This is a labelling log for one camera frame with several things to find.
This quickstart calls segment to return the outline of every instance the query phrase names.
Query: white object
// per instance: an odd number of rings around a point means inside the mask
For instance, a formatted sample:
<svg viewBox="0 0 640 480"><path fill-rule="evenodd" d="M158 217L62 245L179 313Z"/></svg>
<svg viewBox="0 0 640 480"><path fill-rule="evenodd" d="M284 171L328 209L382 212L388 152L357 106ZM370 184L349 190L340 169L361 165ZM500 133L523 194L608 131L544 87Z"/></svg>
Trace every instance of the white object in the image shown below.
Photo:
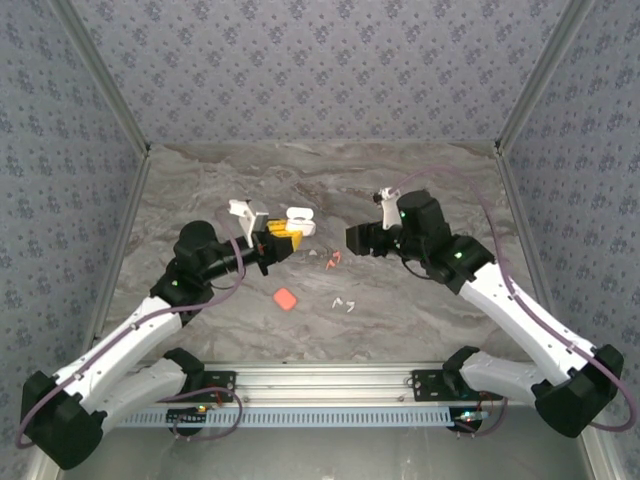
<svg viewBox="0 0 640 480"><path fill-rule="evenodd" d="M378 193L382 197L380 204L382 205L382 228L389 230L394 225L401 225L400 211L398 210L398 199L400 198L400 190L393 193L390 187L383 188Z"/></svg>
<svg viewBox="0 0 640 480"><path fill-rule="evenodd" d="M302 232L303 237L310 237L316 233L316 224L312 220L313 210L311 208L289 207L287 208L288 232Z"/></svg>
<svg viewBox="0 0 640 480"><path fill-rule="evenodd" d="M575 352L571 352L562 343L538 326L529 315L513 300L497 264L487 264L475 272L476 279L466 282L460 290L460 296L473 303L491 317L507 334L513 338L540 369L544 378L552 385L559 385L571 378L569 371L581 370L587 361ZM514 283L518 296L549 327L587 353L591 353L593 344L570 331L542 308Z"/></svg>
<svg viewBox="0 0 640 480"><path fill-rule="evenodd" d="M157 310L170 308L170 305L159 297L145 298L138 309L131 314L118 328L106 336L79 359L62 367L56 372L57 383L72 376L82 365L92 358L98 350L109 343L122 331L131 332L105 353L89 370L64 390L73 396L82 395L80 405L92 413L100 406L108 392L138 363L153 347L182 328L177 313L159 315L144 323L137 330L132 324L143 316Z"/></svg>
<svg viewBox="0 0 640 480"><path fill-rule="evenodd" d="M264 203L256 200L244 202L229 200L229 213L239 217L240 227L244 233L247 245L253 248L253 232L260 232L267 226L269 211Z"/></svg>
<svg viewBox="0 0 640 480"><path fill-rule="evenodd" d="M531 387L544 380L533 363L502 360L485 352L471 355L460 369L460 375L476 392L497 393L531 407L536 401Z"/></svg>

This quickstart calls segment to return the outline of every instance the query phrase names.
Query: wire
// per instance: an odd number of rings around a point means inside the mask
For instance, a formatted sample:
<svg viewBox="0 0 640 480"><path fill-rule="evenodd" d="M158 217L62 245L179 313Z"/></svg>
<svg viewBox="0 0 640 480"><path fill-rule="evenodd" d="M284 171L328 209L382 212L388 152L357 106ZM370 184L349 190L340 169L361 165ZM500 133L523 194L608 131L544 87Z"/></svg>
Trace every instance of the wire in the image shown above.
<svg viewBox="0 0 640 480"><path fill-rule="evenodd" d="M176 436L176 438L181 439L181 440L185 440L187 442L206 442L206 441L210 441L210 440L219 440L221 438L224 438L228 435L231 435L233 432L235 432L238 427L240 426L240 422L242 421L242 412L244 410L244 407L242 406L242 400L240 400L240 397L238 396L238 394L236 392L234 392L233 390L230 390L228 388L224 388L224 387L206 387L206 388L201 388L200 390L194 390L193 392L187 392L187 393L181 393L179 395L174 395L173 397L167 397L167 398L163 398L162 400L160 400L161 402L176 402L178 400L184 400L186 398L191 398L191 397L195 397L196 395L201 395L203 393L215 393L216 395L219 395L220 393L226 393L227 395L231 395L233 397L233 399L236 401L236 403L238 404L238 415L236 417L235 422L233 422L233 425L231 425L229 428L227 428L226 430L222 431L221 433L217 433L215 435L207 435L205 437L189 437L186 435L180 435L178 433L178 424L180 423L180 421L186 417L188 414L182 414L179 415L178 418L176 419L175 422L173 422L173 434Z"/></svg>
<svg viewBox="0 0 640 480"><path fill-rule="evenodd" d="M229 236L229 241L231 242L231 248L233 249L233 253L236 255L236 262L237 262L237 267L238 267L238 275L236 276L236 281L233 284L233 286L231 287L231 289L228 290L227 292L223 293L222 295L218 296L218 297L213 297L213 299L211 299L209 302L206 302L206 303L201 303L201 304L198 304L198 305L186 305L186 306L182 306L182 307L163 308L163 309L160 309L160 310L156 310L155 312L151 312L148 315L145 315L142 318L140 318L139 320L133 322L131 324L132 327L133 326L140 327L144 323L146 323L149 320L152 320L152 319L154 319L154 318L156 318L156 317L158 317L160 315L165 315L165 314L168 314L168 313L191 312L193 310L203 310L205 308L210 308L210 307L213 307L215 305L219 305L222 302L224 302L227 298L229 298L231 295L233 295L236 292L236 290L238 290L238 288L240 287L240 284L242 283L242 279L244 278L244 275L245 275L245 267L244 267L244 263L242 261L242 253L240 252L240 246L238 245L238 242L236 242L236 239L233 237L233 233L231 233L231 230L229 230L227 228L227 226L224 223L224 221L222 221L221 218L220 218L220 213L221 213L222 210L224 210L224 207L220 207L220 208L216 209L215 217L218 220L218 223L220 224L222 229ZM116 335L106 345L104 345L102 348L100 348L91 358L89 358L89 360L87 360L87 362L84 365L82 365L80 368L78 368L78 370L76 370L73 373L73 375L71 375L69 378L67 378L66 380L62 381L58 385L56 385L53 388L53 390L51 390L44 397L42 397L31 408L31 410L29 410L27 412L27 414L24 416L24 418L20 422L20 425L18 426L18 431L16 432L15 445L16 445L16 447L18 449L23 450L23 449L26 449L26 448L33 447L33 445L34 445L33 442L23 443L22 442L22 436L24 435L24 431L26 430L26 428L29 425L29 423L31 423L33 418L42 409L42 407L44 407L47 403L49 403L51 401L51 399L53 397L55 397L58 393L60 393L62 390L67 388L69 385L71 385L76 380L76 378L82 378L82 374L84 372L89 370L89 368L91 368L92 365L94 365L109 350L111 350L114 347L114 345L116 345L118 342L120 342L129 333L135 331L134 330L135 327L126 328L122 332L120 332L118 335Z"/></svg>
<svg viewBox="0 0 640 480"><path fill-rule="evenodd" d="M487 435L490 435L491 433L495 432L498 428L500 428L500 425L504 423L504 419L507 418L507 405L509 405L509 399L507 397L504 397L502 399L502 408L500 409L500 415L498 415L498 419L495 421L493 425L491 425L486 430L482 430L481 432L475 431L469 425L465 425L462 422L453 422L453 423L455 423L456 426L460 428L464 428L465 430L468 430L470 432L470 433L461 433L461 435L465 437L486 437Z"/></svg>
<svg viewBox="0 0 640 480"><path fill-rule="evenodd" d="M407 271L408 271L411 275L413 275L414 277L418 277L418 278L420 278L420 279L422 279L422 280L431 280L431 279L430 279L429 277L427 277L426 275L419 275L419 274L417 274L416 272L414 272L413 270L411 270L411 268L409 267L409 265L407 265L407 259L406 259L406 258L403 258L403 259L402 259L402 266L403 266L404 268L406 268L406 269L407 269Z"/></svg>
<svg viewBox="0 0 640 480"><path fill-rule="evenodd" d="M484 198L484 196L480 192L480 189L478 188L476 183L471 178L467 177L460 170L458 170L457 168L451 165L431 165L426 168L423 168L422 170L418 170L417 172L414 172L411 175L408 175L407 177L403 178L400 182L396 184L395 187L393 187L389 191L389 193L390 194L395 193L403 185L407 184L414 178L421 177L427 174L432 174L432 173L448 173L450 175L456 176L457 178L461 178L467 183L467 185L473 192L474 196L478 200L478 203L480 203L480 206L484 210L484 214L487 217L487 221L489 222L489 228L491 229L493 242L496 246L497 263L498 263L498 268L500 269L500 274L502 275L502 279L504 280L505 286L507 287L509 294L514 299L514 301L520 306L520 308L545 332L547 332L553 338L555 338L560 343L562 343L565 347L577 353L584 360L586 360L587 362L591 363L594 367L596 367L600 371L600 373L602 373L605 377L607 377L607 379L609 379L611 383L613 383L616 386L616 388L620 390L620 393L622 393L622 395L624 396L625 400L627 401L627 405L629 406L629 419L625 423L623 423L622 425L609 426L609 425L602 425L599 423L591 422L589 425L600 430L605 430L607 432L624 432L632 428L636 424L636 421L638 418L638 407L636 405L635 399L633 398L633 394L629 390L629 387L622 380L620 380L613 373L611 373L602 363L600 363L598 360L593 358L589 353L575 346L572 342L564 338L561 334L559 334L553 328L547 325L545 321L542 320L533 310L531 310L531 308L518 295L518 292L513 286L513 281L511 279L511 276L507 271L507 267L506 267L507 260L502 250L502 242L500 241L500 236L498 235L498 229L496 227L496 222L493 218L491 206L489 205L489 202Z"/></svg>
<svg viewBox="0 0 640 480"><path fill-rule="evenodd" d="M244 271L244 274L242 275L242 279L244 280L245 274L247 273L247 271ZM211 286L211 288L215 288L216 290L231 290L233 288L233 285L229 286L229 287L218 287L216 285L213 284L209 284Z"/></svg>
<svg viewBox="0 0 640 480"><path fill-rule="evenodd" d="M482 410L482 397L486 397L491 402L491 410L489 410L489 416L491 416L493 414L493 397L488 392L478 392L478 395L480 395L480 400L478 400L477 410Z"/></svg>

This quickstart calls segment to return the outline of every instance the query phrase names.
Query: white plastic piece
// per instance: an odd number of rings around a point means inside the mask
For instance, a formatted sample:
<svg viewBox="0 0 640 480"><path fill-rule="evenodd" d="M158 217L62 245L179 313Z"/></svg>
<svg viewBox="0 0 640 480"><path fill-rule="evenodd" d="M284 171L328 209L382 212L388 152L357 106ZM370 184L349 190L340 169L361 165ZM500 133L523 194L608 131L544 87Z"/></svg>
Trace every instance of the white plastic piece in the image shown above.
<svg viewBox="0 0 640 480"><path fill-rule="evenodd" d="M244 233L247 245L253 248L253 232L264 230L269 219L269 212L264 203L252 200L244 202L242 200L229 200L229 213L239 217L240 227Z"/></svg>
<svg viewBox="0 0 640 480"><path fill-rule="evenodd" d="M398 199L400 198L400 191L396 190L393 193L390 187L380 190L380 196L382 196L382 228L389 230L394 225L402 225L400 220L400 211L398 210Z"/></svg>
<svg viewBox="0 0 640 480"><path fill-rule="evenodd" d="M544 380L544 375L533 363L502 360L485 352L471 355L460 369L460 375L476 392L497 393L529 406L536 401L531 387Z"/></svg>
<svg viewBox="0 0 640 480"><path fill-rule="evenodd" d="M143 316L161 309L169 308L170 305L159 297L145 298L138 309L131 314L118 328L107 335L89 352L79 359L62 367L56 372L57 383L73 375L82 365L92 358L98 350L110 342L123 330L131 330L131 324ZM89 370L84 372L82 378L76 380L65 391L73 396L76 393L82 395L80 405L87 412L94 412L101 401L115 384L117 384L127 372L133 368L153 347L162 340L173 335L182 328L180 315L176 313L166 313L144 323L137 330L131 330L129 334L114 345L105 353Z"/></svg>
<svg viewBox="0 0 640 480"><path fill-rule="evenodd" d="M316 233L316 223L312 220L313 210L311 208L289 207L287 209L288 232L302 232L303 237L310 237Z"/></svg>
<svg viewBox="0 0 640 480"><path fill-rule="evenodd" d="M585 359L568 351L567 347L538 326L510 297L497 264L487 264L474 275L476 279L462 286L460 296L489 315L507 332L529 354L544 378L552 385L568 380L571 369L579 371L585 366ZM518 296L549 327L575 346L591 353L591 342L562 325L515 283L514 287Z"/></svg>
<svg viewBox="0 0 640 480"><path fill-rule="evenodd" d="M125 378L109 391L98 407L107 414L102 432L106 434L125 418L158 400L177 395L186 379L182 368L166 358Z"/></svg>

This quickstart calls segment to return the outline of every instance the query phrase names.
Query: metal frame edge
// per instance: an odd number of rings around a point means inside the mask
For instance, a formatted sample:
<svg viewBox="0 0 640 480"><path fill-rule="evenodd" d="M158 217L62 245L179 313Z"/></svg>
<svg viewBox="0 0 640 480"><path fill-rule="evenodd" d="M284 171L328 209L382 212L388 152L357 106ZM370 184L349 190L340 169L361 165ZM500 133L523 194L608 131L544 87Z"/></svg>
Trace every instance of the metal frame edge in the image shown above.
<svg viewBox="0 0 640 480"><path fill-rule="evenodd" d="M80 58L82 58L102 96L111 107L125 135L136 149L138 155L144 154L147 151L147 144L142 130L109 73L107 65L93 43L91 35L82 22L78 11L70 0L49 0L49 5L62 23L71 43L73 43Z"/></svg>
<svg viewBox="0 0 640 480"><path fill-rule="evenodd" d="M499 135L501 153L515 142L595 0L569 0Z"/></svg>
<svg viewBox="0 0 640 480"><path fill-rule="evenodd" d="M149 167L149 155L147 152L145 152L144 157L142 158L142 161L138 166L138 170L136 171L136 175L133 180L133 189L129 194L129 198L125 206L123 215L124 218L120 223L120 228L118 229L115 245L113 251L111 252L109 263L107 264L106 275L100 286L100 291L98 292L98 298L96 300L89 327L82 344L83 352L86 352L91 348L96 334L102 330L104 321L107 318L109 306L111 305L113 293L116 288L118 274L120 273L120 267L122 266L122 261L124 259L125 247L127 246L129 235L131 234L131 229L133 228L133 222L135 221L136 214L138 212L138 206L140 205L140 200L142 199L142 192L144 191L144 186L147 181Z"/></svg>
<svg viewBox="0 0 640 480"><path fill-rule="evenodd" d="M511 165L499 152L496 155L496 161L498 163L500 176L502 177L502 183L507 195L507 200L511 207L511 213L513 214L513 219L516 223L516 230L520 237L520 244L522 245L522 251L524 252L524 258L527 262L527 267L529 268L531 283L533 284L533 289L538 303L540 303L545 310L553 314L555 313L555 308L551 300L551 289L549 288L549 282L544 274L542 261L540 260L538 249L535 246L533 233L531 232L531 227L527 220L522 199L518 193L518 186L516 184L515 177L513 176Z"/></svg>

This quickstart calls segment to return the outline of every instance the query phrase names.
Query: small white piece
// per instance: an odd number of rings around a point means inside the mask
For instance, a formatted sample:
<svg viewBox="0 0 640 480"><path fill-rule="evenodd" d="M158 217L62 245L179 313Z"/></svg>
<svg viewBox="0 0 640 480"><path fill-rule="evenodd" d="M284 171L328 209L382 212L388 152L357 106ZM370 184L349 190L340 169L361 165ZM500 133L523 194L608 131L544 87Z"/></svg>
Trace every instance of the small white piece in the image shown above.
<svg viewBox="0 0 640 480"><path fill-rule="evenodd" d="M389 230L394 225L402 225L400 220L400 211L398 210L398 199L400 198L400 190L389 193L390 187L380 190L382 201L382 228Z"/></svg>
<svg viewBox="0 0 640 480"><path fill-rule="evenodd" d="M251 234L265 229L269 212L264 203L259 201L244 202L242 200L229 200L229 213L239 217L240 226L244 232L247 245L253 248Z"/></svg>
<svg viewBox="0 0 640 480"><path fill-rule="evenodd" d="M303 237L310 237L316 233L316 223L312 220L313 210L303 207L289 207L287 209L288 232L302 232Z"/></svg>

